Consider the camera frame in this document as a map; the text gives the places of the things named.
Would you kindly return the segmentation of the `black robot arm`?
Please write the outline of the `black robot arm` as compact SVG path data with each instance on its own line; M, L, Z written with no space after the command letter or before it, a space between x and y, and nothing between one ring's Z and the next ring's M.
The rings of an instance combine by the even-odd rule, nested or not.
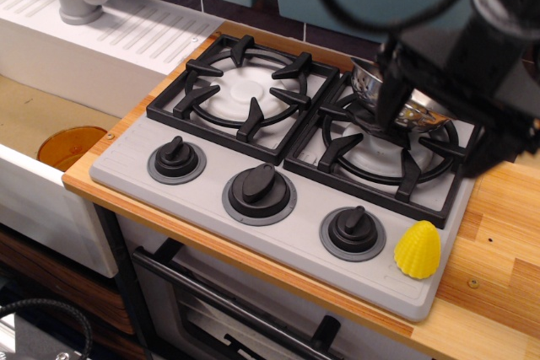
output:
M539 0L471 0L472 14L456 31L405 30L385 44L375 117L397 118L413 90L483 133L462 165L475 178L539 148L539 84L522 57L539 42Z

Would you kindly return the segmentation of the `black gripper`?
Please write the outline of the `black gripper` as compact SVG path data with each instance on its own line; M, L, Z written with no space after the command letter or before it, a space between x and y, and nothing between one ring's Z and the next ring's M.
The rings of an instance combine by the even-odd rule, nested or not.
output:
M465 178L538 152L539 83L522 62L538 43L538 30L393 30L377 56L379 127L393 126L417 89L476 124L462 164Z

